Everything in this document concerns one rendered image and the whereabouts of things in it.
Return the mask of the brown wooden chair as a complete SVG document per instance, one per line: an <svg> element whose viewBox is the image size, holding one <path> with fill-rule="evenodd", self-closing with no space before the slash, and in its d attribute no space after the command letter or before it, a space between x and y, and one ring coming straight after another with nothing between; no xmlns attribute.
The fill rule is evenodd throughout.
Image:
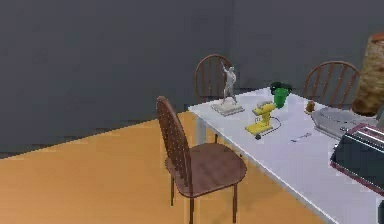
<svg viewBox="0 0 384 224"><path fill-rule="evenodd" d="M170 204L175 190L188 198L189 223L194 224L194 200L229 187L233 188L232 223L237 222L238 184L247 172L240 156L219 143L190 147L183 126L169 100L156 100L157 118L166 150L164 165L170 175Z"/></svg>

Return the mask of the grey laptop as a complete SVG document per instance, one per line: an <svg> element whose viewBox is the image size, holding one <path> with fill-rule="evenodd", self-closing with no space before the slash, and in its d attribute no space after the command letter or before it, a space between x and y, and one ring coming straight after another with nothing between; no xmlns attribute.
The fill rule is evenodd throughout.
<svg viewBox="0 0 384 224"><path fill-rule="evenodd" d="M345 134L355 135L362 132L384 140L384 129L377 128L378 120L374 117L360 116L349 110L325 107L314 111L311 118L316 130L335 139L341 139Z"/></svg>

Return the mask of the brown spindle-back chair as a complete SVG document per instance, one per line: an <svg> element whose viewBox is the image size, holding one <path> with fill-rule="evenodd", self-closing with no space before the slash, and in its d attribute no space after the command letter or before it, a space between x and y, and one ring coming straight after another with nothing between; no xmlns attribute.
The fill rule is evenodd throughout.
<svg viewBox="0 0 384 224"><path fill-rule="evenodd" d="M302 95L323 105L350 109L360 71L345 61L326 61L314 66L306 75Z"/></svg>
<svg viewBox="0 0 384 224"><path fill-rule="evenodd" d="M205 56L197 64L194 71L194 87L199 103L217 100L223 97L226 75L223 67L232 63L220 54Z"/></svg>

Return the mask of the yellow stand mixer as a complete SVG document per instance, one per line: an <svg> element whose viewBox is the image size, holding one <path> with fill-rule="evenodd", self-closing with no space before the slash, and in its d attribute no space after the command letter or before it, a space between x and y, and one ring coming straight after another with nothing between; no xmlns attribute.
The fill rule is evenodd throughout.
<svg viewBox="0 0 384 224"><path fill-rule="evenodd" d="M255 115L254 123L245 127L245 130L252 134L257 140L260 140L264 135L267 135L275 128L271 125L271 112L276 108L272 101L263 101L257 104L257 107L252 110Z"/></svg>

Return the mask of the dark toaster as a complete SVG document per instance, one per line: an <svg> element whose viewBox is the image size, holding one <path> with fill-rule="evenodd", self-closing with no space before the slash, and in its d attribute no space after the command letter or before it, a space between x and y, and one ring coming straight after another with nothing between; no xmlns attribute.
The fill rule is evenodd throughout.
<svg viewBox="0 0 384 224"><path fill-rule="evenodd" d="M384 129L360 123L334 146L330 165L384 197Z"/></svg>

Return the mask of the white table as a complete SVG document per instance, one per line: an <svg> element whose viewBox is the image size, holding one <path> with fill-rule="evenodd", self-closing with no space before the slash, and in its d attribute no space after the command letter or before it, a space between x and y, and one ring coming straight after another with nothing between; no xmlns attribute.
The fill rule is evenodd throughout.
<svg viewBox="0 0 384 224"><path fill-rule="evenodd" d="M256 105L271 99L267 88L240 94L237 100L244 111L227 117L214 111L212 102L191 106L189 111L196 115L196 142L204 143L206 130L211 129L327 224L378 224L378 207L384 197L330 166L337 141L314 129L304 113L306 99L289 95L284 107L272 112L276 130L260 140L245 130L254 122ZM290 141L306 133L312 135Z"/></svg>

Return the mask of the green cup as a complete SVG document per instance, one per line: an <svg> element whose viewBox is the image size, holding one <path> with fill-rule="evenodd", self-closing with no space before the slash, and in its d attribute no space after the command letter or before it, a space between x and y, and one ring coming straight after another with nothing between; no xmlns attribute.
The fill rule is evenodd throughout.
<svg viewBox="0 0 384 224"><path fill-rule="evenodd" d="M274 91L274 103L277 108L282 108L285 104L289 91L285 88L277 88Z"/></svg>

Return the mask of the grey human statue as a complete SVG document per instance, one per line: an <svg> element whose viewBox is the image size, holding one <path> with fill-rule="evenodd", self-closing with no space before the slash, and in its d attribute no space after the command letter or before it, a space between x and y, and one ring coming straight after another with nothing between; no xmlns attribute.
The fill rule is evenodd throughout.
<svg viewBox="0 0 384 224"><path fill-rule="evenodd" d="M238 103L238 100L234 94L234 84L237 81L235 68L233 66L226 67L224 63L221 63L224 71L224 89L223 96L214 104L211 108L226 117L229 115L237 114L244 111L244 108Z"/></svg>

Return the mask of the small grey utensil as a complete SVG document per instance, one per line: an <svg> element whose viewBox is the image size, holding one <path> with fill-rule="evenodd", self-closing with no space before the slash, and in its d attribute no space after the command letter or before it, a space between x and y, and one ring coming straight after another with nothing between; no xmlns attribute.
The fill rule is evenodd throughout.
<svg viewBox="0 0 384 224"><path fill-rule="evenodd" d="M309 137L309 136L311 136L311 135L312 135L312 133L306 133L306 134L304 134L304 135L302 135L302 136L300 136L300 137L298 137L298 138L296 138L296 139L291 139L290 141L291 141L291 142L298 142L300 139Z"/></svg>

